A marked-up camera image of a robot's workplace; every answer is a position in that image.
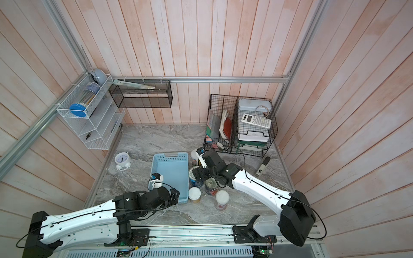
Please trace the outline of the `white lid tall jar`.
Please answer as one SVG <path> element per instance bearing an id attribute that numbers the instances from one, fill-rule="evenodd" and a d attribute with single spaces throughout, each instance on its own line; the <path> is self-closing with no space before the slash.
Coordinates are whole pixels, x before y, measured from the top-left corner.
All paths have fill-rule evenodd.
<path id="1" fill-rule="evenodd" d="M 192 166 L 199 166 L 199 155 L 197 149 L 194 149 L 190 153 Z"/>

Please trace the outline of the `blue label tin can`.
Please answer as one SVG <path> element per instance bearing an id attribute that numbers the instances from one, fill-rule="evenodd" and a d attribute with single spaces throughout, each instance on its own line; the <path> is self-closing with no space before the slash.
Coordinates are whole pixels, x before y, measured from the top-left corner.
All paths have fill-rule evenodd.
<path id="1" fill-rule="evenodd" d="M 197 180 L 195 177 L 194 172 L 196 172 L 197 169 L 198 169 L 198 166 L 194 166 L 189 170 L 189 173 L 188 173 L 189 188 L 192 188 L 192 187 L 201 188 L 203 186 L 203 181 Z"/>

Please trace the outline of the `white lid yellow jar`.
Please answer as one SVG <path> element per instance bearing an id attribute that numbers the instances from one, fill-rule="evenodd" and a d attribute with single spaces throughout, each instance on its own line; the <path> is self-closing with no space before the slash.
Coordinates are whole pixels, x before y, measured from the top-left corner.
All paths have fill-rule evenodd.
<path id="1" fill-rule="evenodd" d="M 199 203 L 201 200 L 201 190 L 197 187 L 190 188 L 188 198 L 192 203 Z"/>

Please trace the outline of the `light blue plastic basket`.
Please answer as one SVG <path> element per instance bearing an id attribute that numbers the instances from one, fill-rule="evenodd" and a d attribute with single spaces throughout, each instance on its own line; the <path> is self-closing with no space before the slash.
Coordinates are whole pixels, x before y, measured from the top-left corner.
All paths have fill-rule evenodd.
<path id="1" fill-rule="evenodd" d="M 153 174 L 162 176 L 162 184 L 155 184 L 156 187 L 170 186 L 180 192 L 179 204 L 188 202 L 189 191 L 189 159 L 188 153 L 161 153 L 153 157 L 150 177 Z"/>

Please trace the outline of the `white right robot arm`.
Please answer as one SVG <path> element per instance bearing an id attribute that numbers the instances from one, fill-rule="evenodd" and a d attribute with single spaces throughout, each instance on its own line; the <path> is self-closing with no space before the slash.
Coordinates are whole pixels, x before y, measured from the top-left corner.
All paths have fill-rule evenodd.
<path id="1" fill-rule="evenodd" d="M 229 187 L 254 197 L 275 215 L 258 216 L 250 221 L 250 233 L 261 237 L 280 233 L 292 244 L 302 247 L 316 221 L 314 210 L 305 195 L 273 187 L 234 163 L 226 164 L 214 150 L 196 150 L 201 165 L 193 172 L 197 181 L 214 179 L 218 186 Z"/>

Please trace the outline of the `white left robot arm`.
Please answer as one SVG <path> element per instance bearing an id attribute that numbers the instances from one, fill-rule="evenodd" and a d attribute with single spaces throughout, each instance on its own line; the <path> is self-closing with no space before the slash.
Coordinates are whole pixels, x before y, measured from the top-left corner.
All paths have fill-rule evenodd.
<path id="1" fill-rule="evenodd" d="M 105 203 L 63 215 L 33 214 L 23 249 L 25 258 L 48 258 L 54 252 L 84 244 L 134 247 L 147 244 L 148 230 L 132 229 L 157 211 L 179 202 L 180 193 L 160 184 L 150 191 L 126 192 Z"/>

